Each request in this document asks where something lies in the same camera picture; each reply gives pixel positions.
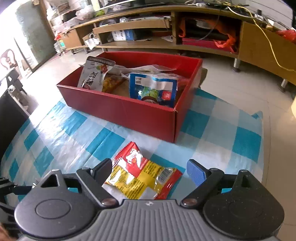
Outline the red yellow Trolli candy bag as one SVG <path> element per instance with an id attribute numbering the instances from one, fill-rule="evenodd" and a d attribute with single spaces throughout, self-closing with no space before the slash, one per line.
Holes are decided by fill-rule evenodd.
<path id="1" fill-rule="evenodd" d="M 112 161 L 106 184 L 127 199 L 166 199 L 181 178 L 177 168 L 163 167 L 145 158 L 135 142 L 129 142 Z"/>

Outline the white red snack pouch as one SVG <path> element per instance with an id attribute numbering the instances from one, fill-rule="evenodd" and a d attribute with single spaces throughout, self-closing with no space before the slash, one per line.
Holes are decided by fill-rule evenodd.
<path id="1" fill-rule="evenodd" d="M 102 92 L 104 79 L 114 65 L 115 61 L 101 57 L 88 56 L 83 66 L 77 87 Z"/>

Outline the blue candy bag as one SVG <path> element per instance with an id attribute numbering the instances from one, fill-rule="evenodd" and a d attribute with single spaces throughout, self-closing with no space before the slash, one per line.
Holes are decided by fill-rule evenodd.
<path id="1" fill-rule="evenodd" d="M 173 108 L 181 77 L 173 73 L 130 73 L 130 98 Z"/>

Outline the waffle in clear bag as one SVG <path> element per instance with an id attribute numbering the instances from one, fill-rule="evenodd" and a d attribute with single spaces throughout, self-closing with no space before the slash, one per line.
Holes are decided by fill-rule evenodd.
<path id="1" fill-rule="evenodd" d="M 121 75 L 106 74 L 103 80 L 102 92 L 112 93 L 117 87 L 124 83 L 127 79 Z"/>

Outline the black sofa edge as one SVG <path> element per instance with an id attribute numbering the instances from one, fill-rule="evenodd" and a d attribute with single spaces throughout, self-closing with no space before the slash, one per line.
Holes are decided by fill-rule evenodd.
<path id="1" fill-rule="evenodd" d="M 11 141 L 29 115 L 17 104 L 6 90 L 1 96 L 1 158 L 9 148 Z"/>

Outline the white striped bread package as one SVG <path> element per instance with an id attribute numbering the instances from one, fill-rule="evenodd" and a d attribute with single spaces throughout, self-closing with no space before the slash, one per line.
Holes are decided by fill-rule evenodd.
<path id="1" fill-rule="evenodd" d="M 145 65 L 145 66 L 140 66 L 140 67 L 132 67 L 132 68 L 127 68 L 125 66 L 121 65 L 114 65 L 112 69 L 108 72 L 109 74 L 114 74 L 114 75 L 121 75 L 121 74 L 128 74 L 131 72 L 139 72 L 139 73 L 158 73 L 158 72 L 173 72 L 177 70 L 176 68 L 169 68 L 166 66 L 161 66 L 161 65 Z"/>

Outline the orange plastic bag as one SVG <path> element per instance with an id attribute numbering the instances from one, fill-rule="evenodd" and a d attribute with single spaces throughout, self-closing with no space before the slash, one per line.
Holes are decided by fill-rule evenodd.
<path id="1" fill-rule="evenodd" d="M 237 54 L 240 28 L 241 21 L 231 18 L 182 18 L 178 35 L 183 45 Z"/>

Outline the blue white box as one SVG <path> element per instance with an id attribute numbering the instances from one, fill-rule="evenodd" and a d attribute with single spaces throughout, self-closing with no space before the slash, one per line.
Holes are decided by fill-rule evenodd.
<path id="1" fill-rule="evenodd" d="M 134 30 L 117 30 L 112 31 L 112 38 L 114 41 L 136 41 L 137 36 Z"/>

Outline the wooden TV stand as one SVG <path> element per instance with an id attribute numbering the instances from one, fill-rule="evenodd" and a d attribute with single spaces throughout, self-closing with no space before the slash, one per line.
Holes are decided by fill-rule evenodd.
<path id="1" fill-rule="evenodd" d="M 183 45 L 179 38 L 182 18 L 231 18 L 241 21 L 238 53 Z M 114 41 L 112 31 L 134 30 L 136 41 Z M 239 6 L 218 8 L 189 5 L 153 6 L 127 9 L 96 17 L 71 27 L 60 34 L 68 50 L 85 48 L 87 34 L 99 37 L 102 49 L 168 49 L 211 53 L 234 59 L 234 69 L 246 62 L 295 83 L 295 41 L 288 39 L 288 31 L 279 31 L 268 22 L 256 19 Z"/>

